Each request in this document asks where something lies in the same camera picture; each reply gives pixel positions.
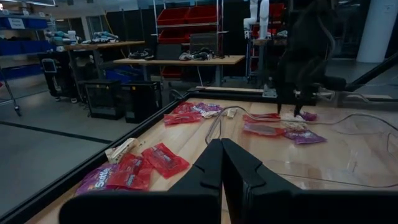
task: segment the white robot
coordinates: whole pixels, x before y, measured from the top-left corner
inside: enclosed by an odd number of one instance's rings
[[[250,0],[250,18],[243,19],[244,38],[250,38],[250,25],[257,22],[257,12],[260,13],[259,39],[266,39],[268,34],[269,0]]]

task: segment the purple candy bag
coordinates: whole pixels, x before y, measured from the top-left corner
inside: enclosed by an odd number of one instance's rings
[[[305,112],[300,114],[300,116],[305,120],[305,121],[315,121],[318,117],[317,114],[311,114],[308,112]]]
[[[284,133],[284,136],[287,137],[288,139],[294,140],[295,144],[312,144],[312,143],[326,141],[324,137],[321,137],[310,130],[305,130],[305,131],[288,130]]]
[[[194,110],[199,111],[201,114],[204,114],[209,111],[217,111],[220,112],[223,108],[219,105],[215,104],[205,104],[205,103],[198,103],[193,107]]]
[[[82,180],[75,195],[80,195],[91,190],[104,190],[106,189],[106,182],[109,176],[118,168],[118,165],[106,164],[91,171]]]

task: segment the white cable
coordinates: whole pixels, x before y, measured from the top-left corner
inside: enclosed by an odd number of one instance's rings
[[[199,74],[200,84],[203,86],[203,83],[201,82],[201,76],[200,76],[200,72],[199,72],[199,66],[197,66],[197,68],[198,68],[198,74]]]

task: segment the concrete floor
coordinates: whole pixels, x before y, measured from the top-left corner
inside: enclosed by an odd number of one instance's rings
[[[327,75],[344,77],[352,82],[372,69],[375,64],[361,64],[350,60],[332,60]],[[398,98],[394,86],[379,86],[382,83],[398,84],[398,67],[383,73],[358,91],[367,94],[383,94]],[[173,86],[185,91],[196,84]],[[44,76],[27,77],[10,81],[15,97],[21,97],[47,90]],[[225,87],[250,88],[246,82],[227,82]],[[5,87],[0,88],[0,98],[8,98]],[[168,103],[169,92],[163,92],[164,105]],[[23,97],[17,100],[22,117],[18,117],[12,104],[0,106],[0,121],[24,124],[64,133],[79,134],[113,141],[136,124],[128,124],[124,118],[118,121],[88,118],[88,111],[68,99],[55,102],[48,92]],[[0,124],[0,216],[24,199],[45,187],[75,167],[87,157],[105,147],[93,141],[69,138],[54,134],[31,131]]]

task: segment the wheel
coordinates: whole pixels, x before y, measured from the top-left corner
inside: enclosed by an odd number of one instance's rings
[[[18,114],[18,116],[22,116],[21,110],[20,110],[19,106],[15,106],[15,107],[14,107],[14,110],[15,110],[15,112]]]

